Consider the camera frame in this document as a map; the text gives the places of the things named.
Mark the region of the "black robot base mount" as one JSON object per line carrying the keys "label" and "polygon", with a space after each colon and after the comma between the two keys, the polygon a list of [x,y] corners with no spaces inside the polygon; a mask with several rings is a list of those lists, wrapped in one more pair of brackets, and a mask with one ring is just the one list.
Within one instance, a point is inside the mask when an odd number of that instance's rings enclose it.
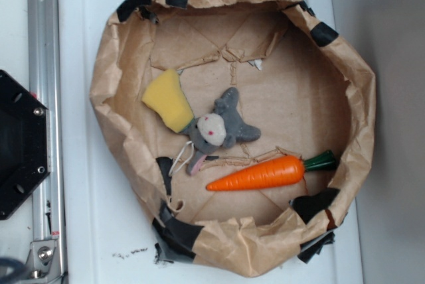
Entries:
{"label": "black robot base mount", "polygon": [[9,219],[49,174],[48,112],[1,71],[1,219]]}

